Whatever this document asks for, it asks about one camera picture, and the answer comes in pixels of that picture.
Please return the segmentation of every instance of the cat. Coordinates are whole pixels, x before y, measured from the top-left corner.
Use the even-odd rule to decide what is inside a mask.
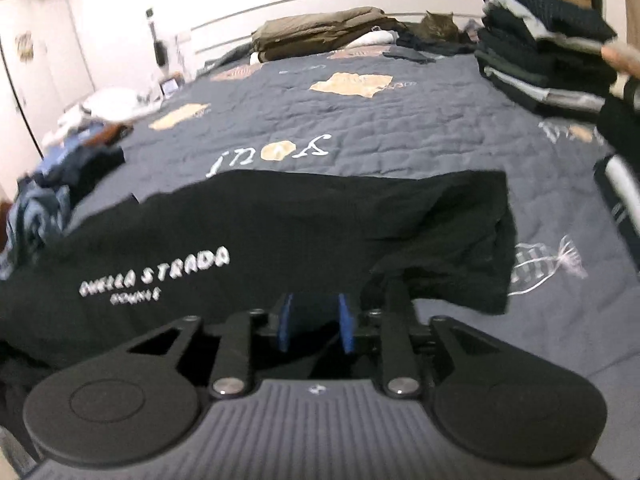
[[[409,30],[421,40],[444,40],[458,42],[460,31],[453,22],[453,13],[437,14],[426,11],[420,23],[407,23]]]

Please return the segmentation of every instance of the round pad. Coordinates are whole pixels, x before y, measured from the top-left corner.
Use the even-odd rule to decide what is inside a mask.
[[[71,395],[71,409],[89,422],[120,422],[144,405],[142,388],[115,379],[85,384]]]
[[[194,387],[155,356],[100,359],[63,370],[27,398],[24,421],[62,463],[119,466],[179,440],[198,415]]]
[[[514,465],[551,465],[590,453],[602,432],[606,409],[586,381],[482,385],[455,375],[436,388],[434,414],[475,455]]]

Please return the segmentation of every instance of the blue part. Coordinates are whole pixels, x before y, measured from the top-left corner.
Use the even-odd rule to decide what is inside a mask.
[[[278,327],[278,349],[281,352],[289,350],[289,313],[291,310],[291,301],[293,294],[287,296],[287,301],[282,307],[280,313],[280,326]]]
[[[69,135],[63,143],[63,146],[53,146],[47,152],[47,155],[37,165],[36,171],[46,175],[57,165],[62,164],[67,155],[75,150],[85,140],[93,139],[104,130],[104,124],[100,122],[92,122],[85,126],[84,130],[73,135]]]
[[[354,351],[353,327],[355,322],[349,312],[349,305],[347,305],[344,294],[338,295],[338,302],[340,304],[340,338],[342,339],[342,348],[345,354],[350,354]]]

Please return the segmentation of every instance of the quilted bedspread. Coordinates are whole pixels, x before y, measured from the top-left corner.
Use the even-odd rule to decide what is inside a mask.
[[[198,79],[122,142],[126,164],[78,206],[72,228],[132,193],[144,200],[233,169],[504,170],[518,228],[508,313],[417,300],[420,318],[447,314],[589,378],[609,408],[594,457],[637,478],[640,285],[593,180],[608,147],[593,128],[511,103],[473,56],[421,65],[380,51],[241,62]]]

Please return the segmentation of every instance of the wardrobe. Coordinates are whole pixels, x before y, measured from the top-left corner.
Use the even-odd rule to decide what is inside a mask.
[[[0,42],[0,187],[13,198],[44,135],[94,85],[67,0],[0,0]]]

